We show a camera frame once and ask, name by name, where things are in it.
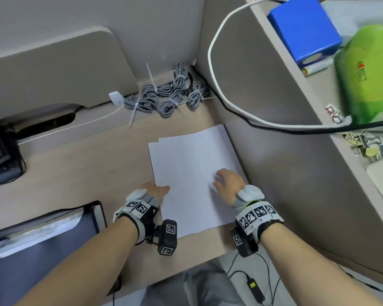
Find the right hand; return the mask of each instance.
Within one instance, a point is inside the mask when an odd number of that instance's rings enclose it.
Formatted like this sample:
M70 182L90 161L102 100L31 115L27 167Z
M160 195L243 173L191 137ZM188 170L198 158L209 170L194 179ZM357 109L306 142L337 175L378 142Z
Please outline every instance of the right hand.
M231 207L237 198L237 193L245 187L243 178L233 170L221 169L217 176L222 177L224 185L219 181L213 182L214 187L223 200Z

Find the left hand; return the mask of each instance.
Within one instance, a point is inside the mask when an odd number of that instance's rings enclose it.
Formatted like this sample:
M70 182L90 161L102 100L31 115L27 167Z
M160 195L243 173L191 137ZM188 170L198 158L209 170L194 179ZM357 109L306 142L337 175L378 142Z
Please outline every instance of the left hand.
M151 180L145 182L140 189L146 189L149 195L154 196L162 204L164 196L169 193L170 186L156 187L156 182Z

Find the blue box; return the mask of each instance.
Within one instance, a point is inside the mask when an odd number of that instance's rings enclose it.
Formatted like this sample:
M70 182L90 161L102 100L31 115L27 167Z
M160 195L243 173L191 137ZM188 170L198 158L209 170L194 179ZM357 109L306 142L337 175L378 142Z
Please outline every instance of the blue box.
M342 43L319 0L289 0L268 19L299 67L334 55Z

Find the hand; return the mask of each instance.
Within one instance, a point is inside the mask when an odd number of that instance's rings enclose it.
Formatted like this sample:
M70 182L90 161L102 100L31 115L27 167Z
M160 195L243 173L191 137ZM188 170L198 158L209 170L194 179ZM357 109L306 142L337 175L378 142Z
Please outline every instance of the hand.
M231 207L237 198L237 193L244 188L245 182L243 178L233 170L221 169L218 170L216 174L224 179L225 185L219 181L213 182L213 185L221 198Z
M159 203L162 204L163 198L168 194L170 186L156 187L154 180L145 182L140 189L146 189L147 193L156 199L159 200Z

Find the wrist-mounted device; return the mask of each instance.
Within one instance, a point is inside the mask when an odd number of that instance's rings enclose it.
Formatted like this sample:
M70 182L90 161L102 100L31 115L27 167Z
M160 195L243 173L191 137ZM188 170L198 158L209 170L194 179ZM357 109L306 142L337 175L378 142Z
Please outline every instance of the wrist-mounted device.
M230 234L242 257L258 251L258 241L268 227L284 222L270 203L262 201L264 198L259 188L246 185L238 192L233 203L232 207L240 213L235 220L236 227Z
M121 217L128 217L138 229L138 241L158 245L158 252L161 255L172 255L177 247L177 223L174 220L166 219L162 225L153 222L159 210L159 201L149 195L146 189L133 191L127 198L126 204L115 211L113 222Z

